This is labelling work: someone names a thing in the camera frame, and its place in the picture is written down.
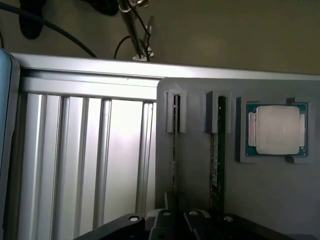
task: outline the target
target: wire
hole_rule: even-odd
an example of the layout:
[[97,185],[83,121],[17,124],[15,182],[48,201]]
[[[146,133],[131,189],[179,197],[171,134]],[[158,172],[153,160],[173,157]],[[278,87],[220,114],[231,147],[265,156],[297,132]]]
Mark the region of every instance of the wire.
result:
[[129,0],[126,0],[126,3],[129,5],[130,9],[133,11],[133,13],[135,14],[135,16],[139,19],[139,22],[141,23],[144,32],[148,35],[148,38],[146,40],[146,49],[149,49],[149,41],[151,38],[151,33],[147,30],[146,25],[144,23],[144,21],[142,20],[142,18],[140,17],[139,13],[137,12],[137,10],[131,5],[131,3],[129,2]]
[[121,39],[121,41],[118,43],[118,46],[116,46],[116,49],[115,49],[114,55],[113,55],[113,59],[117,59],[117,54],[118,54],[119,48],[124,43],[124,41],[129,38],[130,38],[130,36],[125,36],[124,38]]
[[41,17],[38,17],[28,11],[24,11],[20,8],[17,8],[15,6],[11,6],[9,4],[5,4],[3,2],[0,2],[0,9],[14,13],[14,14],[18,14],[21,16],[24,16],[25,18],[29,18],[33,21],[39,22],[45,26],[47,26],[48,28],[60,33],[61,35],[65,36],[66,38],[68,38],[69,40],[71,40],[72,42],[74,42],[75,44],[77,44],[80,48],[82,48],[86,53],[88,53],[91,57],[96,58],[97,56],[89,49],[87,48],[81,41],[79,41],[77,38],[75,38],[74,36],[72,36],[70,33],[66,32],[65,30],[63,30],[62,28],[58,27],[57,25],[44,20]]
[[143,47],[143,49],[144,49],[144,52],[145,52],[146,61],[147,61],[147,62],[150,62],[150,57],[149,57],[148,49],[147,49],[144,41],[142,41],[142,40],[140,39],[140,42],[141,42],[141,45],[142,45],[142,47]]
[[0,31],[0,42],[1,42],[1,48],[5,49],[5,42],[4,42],[4,38],[2,36],[2,32]]
[[[118,51],[121,47],[121,45],[124,43],[124,41],[126,41],[127,39],[130,39],[130,36],[125,36],[124,38],[121,39],[121,41],[118,43],[118,45],[116,46],[116,49],[114,51],[114,55],[113,55],[113,59],[117,59],[117,55],[118,55]],[[140,39],[140,42],[141,42],[141,45],[144,49],[144,52],[145,52],[145,55],[146,55],[146,60],[149,62],[150,61],[150,57],[149,57],[149,52],[148,52],[148,49],[144,43],[144,41],[142,41]]]

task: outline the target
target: metal rod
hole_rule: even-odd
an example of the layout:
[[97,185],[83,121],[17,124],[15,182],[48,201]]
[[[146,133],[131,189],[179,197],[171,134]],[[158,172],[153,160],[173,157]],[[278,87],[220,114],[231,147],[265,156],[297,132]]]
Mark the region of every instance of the metal rod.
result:
[[[149,21],[148,21],[148,25],[146,26],[146,30],[148,31],[148,33],[152,34],[152,25],[154,24],[154,20],[155,20],[155,17],[154,16],[151,16],[149,18]],[[143,43],[147,46],[148,45],[148,37],[149,35],[144,32],[144,35],[143,35]]]
[[174,96],[173,101],[173,161],[172,161],[172,188],[174,194],[178,193],[178,157],[177,157],[177,138],[178,138],[178,122],[179,122],[179,96]]
[[144,55],[144,51],[141,46],[140,38],[135,25],[135,20],[136,20],[135,13],[132,11],[130,6],[128,5],[127,0],[117,0],[117,1],[119,3],[119,9],[121,12],[122,19],[129,32],[135,52],[138,55],[138,57],[141,59],[142,56]]

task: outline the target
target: gray display stand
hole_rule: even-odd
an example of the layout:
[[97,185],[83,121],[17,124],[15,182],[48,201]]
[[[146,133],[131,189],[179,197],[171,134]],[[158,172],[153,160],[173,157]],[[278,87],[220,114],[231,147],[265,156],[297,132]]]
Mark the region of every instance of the gray display stand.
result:
[[[166,78],[157,88],[156,207],[172,191],[173,97],[180,96],[176,138],[178,190],[192,208],[208,210],[212,192],[212,158],[220,154],[221,187],[215,195],[223,211],[273,230],[320,237],[320,161],[317,134],[320,82],[312,80]],[[219,105],[224,102],[225,141],[215,151]],[[307,155],[246,155],[246,103],[285,105],[307,103]]]

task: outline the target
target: aluminum frame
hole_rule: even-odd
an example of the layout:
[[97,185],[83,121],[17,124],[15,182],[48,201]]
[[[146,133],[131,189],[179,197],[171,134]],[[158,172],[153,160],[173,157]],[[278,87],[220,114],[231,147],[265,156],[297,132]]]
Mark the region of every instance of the aluminum frame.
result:
[[72,239],[128,212],[144,215],[154,209],[156,99],[162,78],[320,80],[317,75],[13,55],[22,71],[8,239],[18,240]]

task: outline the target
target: beige wall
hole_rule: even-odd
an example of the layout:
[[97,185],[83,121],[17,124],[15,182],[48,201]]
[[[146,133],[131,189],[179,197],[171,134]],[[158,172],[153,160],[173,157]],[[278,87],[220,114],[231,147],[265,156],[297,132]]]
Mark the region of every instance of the beige wall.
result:
[[[121,17],[107,17],[80,0],[47,0],[44,16],[85,43],[100,58],[112,58],[127,35]],[[4,2],[19,6],[18,0]],[[154,15],[154,62],[320,74],[318,0],[149,0],[139,12]],[[45,28],[25,39],[18,16],[0,12],[6,49],[12,52],[87,57],[79,47]],[[120,59],[134,51],[126,42]]]

